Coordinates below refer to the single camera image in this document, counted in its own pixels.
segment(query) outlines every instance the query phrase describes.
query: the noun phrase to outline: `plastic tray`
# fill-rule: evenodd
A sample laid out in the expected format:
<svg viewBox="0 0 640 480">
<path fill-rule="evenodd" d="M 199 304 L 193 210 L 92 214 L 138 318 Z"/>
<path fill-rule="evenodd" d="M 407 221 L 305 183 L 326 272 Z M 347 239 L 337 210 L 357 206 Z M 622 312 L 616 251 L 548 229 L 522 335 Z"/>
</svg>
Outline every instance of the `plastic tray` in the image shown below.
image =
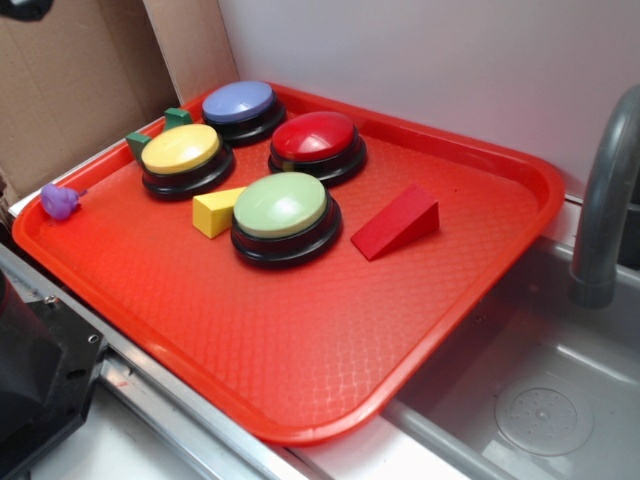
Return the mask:
<svg viewBox="0 0 640 480">
<path fill-rule="evenodd" d="M 283 271 L 248 267 L 229 232 L 209 240 L 192 202 L 152 199 L 124 143 L 64 185 L 88 189 L 56 222 L 32 201 L 16 242 L 149 354 L 263 440 L 316 443 L 371 418 L 536 239 L 564 187 L 540 159 L 274 85 L 289 115 L 340 111 L 368 163 L 331 189 L 338 243 Z M 201 118 L 205 96 L 184 108 Z M 158 120 L 143 130 L 157 135 Z M 235 150 L 220 189 L 269 174 L 269 141 Z M 439 231 L 368 262 L 351 236 L 413 183 Z"/>
</svg>

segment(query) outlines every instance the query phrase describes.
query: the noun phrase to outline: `gray faucet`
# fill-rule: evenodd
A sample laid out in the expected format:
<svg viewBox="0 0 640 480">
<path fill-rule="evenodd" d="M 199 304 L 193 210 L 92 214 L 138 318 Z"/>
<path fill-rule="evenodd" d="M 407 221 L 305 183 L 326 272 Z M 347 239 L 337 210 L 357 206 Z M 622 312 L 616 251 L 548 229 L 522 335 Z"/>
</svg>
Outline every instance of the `gray faucet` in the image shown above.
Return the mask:
<svg viewBox="0 0 640 480">
<path fill-rule="evenodd" d="M 640 267 L 640 85 L 620 98 L 587 184 L 571 264 L 571 300 L 603 308 L 613 300 L 616 264 Z"/>
</svg>

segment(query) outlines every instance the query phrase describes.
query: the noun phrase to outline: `tray rim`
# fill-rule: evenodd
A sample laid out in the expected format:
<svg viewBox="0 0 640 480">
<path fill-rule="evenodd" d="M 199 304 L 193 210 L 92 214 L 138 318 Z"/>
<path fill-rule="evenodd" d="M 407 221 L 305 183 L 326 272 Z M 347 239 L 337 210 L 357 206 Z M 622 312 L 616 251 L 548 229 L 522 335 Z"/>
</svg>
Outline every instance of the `tray rim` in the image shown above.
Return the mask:
<svg viewBox="0 0 640 480">
<path fill-rule="evenodd" d="M 253 434 L 269 442 L 283 445 L 309 445 L 346 434 L 363 422 L 373 418 L 401 388 L 404 381 L 419 368 L 420 364 L 429 357 L 473 306 L 542 233 L 545 226 L 562 207 L 565 190 L 558 171 L 538 157 L 460 134 L 355 107 L 336 100 L 297 91 L 285 86 L 273 83 L 271 85 L 278 97 L 287 105 L 287 108 L 297 114 L 319 109 L 339 111 L 350 116 L 362 135 L 375 136 L 389 143 L 420 152 L 425 152 L 425 142 L 428 141 L 429 150 L 425 153 L 516 181 L 534 194 L 539 207 L 536 217 L 527 224 L 525 229 L 520 231 L 518 237 L 491 262 L 490 266 L 456 300 L 456 303 L 445 312 L 431 329 L 424 333 L 420 341 L 408 352 L 403 360 L 352 411 L 338 419 L 310 427 L 284 426 L 270 421 L 264 415 L 262 415 L 263 421 L 259 422 L 260 425 L 256 425 L 255 419 L 261 415 L 261 412 L 244 404 L 238 405 L 238 408 L 232 412 L 233 414 L 230 414 L 235 421 L 244 425 Z M 200 106 L 204 98 L 210 93 L 207 92 L 181 107 L 191 113 L 194 122 L 201 121 Z M 163 128 L 164 119 L 160 118 L 143 127 L 140 132 L 155 136 Z M 116 153 L 121 149 L 128 149 L 126 142 L 115 143 L 94 161 L 65 177 L 60 182 L 60 185 L 84 190 L 109 174 L 123 168 L 130 161 L 114 161 L 114 157 L 117 157 Z M 468 153 L 469 151 L 477 152 L 478 155 L 460 155 L 461 152 Z M 508 159 L 510 161 L 509 164 L 513 166 L 508 172 L 498 168 L 498 164 L 501 161 L 504 162 L 505 159 Z M 126 315 L 131 318 L 132 315 L 130 313 L 116 305 L 101 304 L 99 292 L 79 281 L 71 268 L 58 261 L 55 256 L 50 255 L 46 248 L 35 238 L 32 238 L 33 228 L 40 225 L 42 221 L 48 221 L 48 218 L 44 209 L 41 208 L 39 196 L 36 196 L 22 210 L 14 222 L 12 234 L 15 242 L 60 280 L 67 283 L 81 298 L 100 311 L 107 320 L 113 315 Z M 141 335 L 149 335 L 147 329 L 137 329 L 131 325 L 129 327 L 134 337 L 140 338 Z M 184 371 L 185 368 L 192 370 L 190 364 L 175 355 L 169 354 L 159 358 L 158 352 L 153 351 L 153 341 L 140 343 L 147 352 L 161 361 L 176 376 L 182 378 L 179 372 Z M 204 376 L 199 372 L 190 372 L 190 374 L 192 381 L 194 377 L 203 376 L 207 379 L 207 383 L 212 381 L 213 383 L 219 383 L 216 379 L 211 379 L 209 376 Z M 392 381 L 398 377 L 405 380 L 402 382 Z M 218 393 L 222 393 L 220 396 L 225 397 L 225 403 L 233 402 L 232 392 L 222 389 Z"/>
</svg>

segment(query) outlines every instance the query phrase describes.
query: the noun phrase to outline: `round button top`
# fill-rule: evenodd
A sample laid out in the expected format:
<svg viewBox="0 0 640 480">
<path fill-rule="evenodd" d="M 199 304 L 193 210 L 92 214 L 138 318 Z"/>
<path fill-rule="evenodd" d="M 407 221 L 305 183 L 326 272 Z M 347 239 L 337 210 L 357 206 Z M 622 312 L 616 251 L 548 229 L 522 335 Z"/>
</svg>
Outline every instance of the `round button top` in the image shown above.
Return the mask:
<svg viewBox="0 0 640 480">
<path fill-rule="evenodd" d="M 273 101 L 273 89 L 264 82 L 230 83 L 209 95 L 202 104 L 207 119 L 233 123 L 262 113 Z"/>
<path fill-rule="evenodd" d="M 257 238 L 282 238 L 313 225 L 324 213 L 327 195 L 315 177 L 299 172 L 276 173 L 247 187 L 233 214 L 238 227 Z"/>
<path fill-rule="evenodd" d="M 353 141 L 353 123 L 346 115 L 312 112 L 283 123 L 273 133 L 272 146 L 287 160 L 312 162 L 337 155 Z"/>
<path fill-rule="evenodd" d="M 181 125 L 162 132 L 147 143 L 141 158 L 150 172 L 181 173 L 202 165 L 219 147 L 220 138 L 210 126 Z"/>
</svg>

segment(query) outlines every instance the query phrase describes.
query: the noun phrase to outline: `sink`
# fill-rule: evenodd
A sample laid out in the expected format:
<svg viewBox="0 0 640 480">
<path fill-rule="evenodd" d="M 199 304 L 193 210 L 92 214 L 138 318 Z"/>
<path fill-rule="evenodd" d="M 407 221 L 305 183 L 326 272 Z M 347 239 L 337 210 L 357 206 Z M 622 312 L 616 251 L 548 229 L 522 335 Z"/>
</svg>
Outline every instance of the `sink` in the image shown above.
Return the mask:
<svg viewBox="0 0 640 480">
<path fill-rule="evenodd" d="M 567 296 L 571 249 L 539 239 L 384 412 L 471 478 L 638 478 L 640 277 L 601 310 Z"/>
</svg>

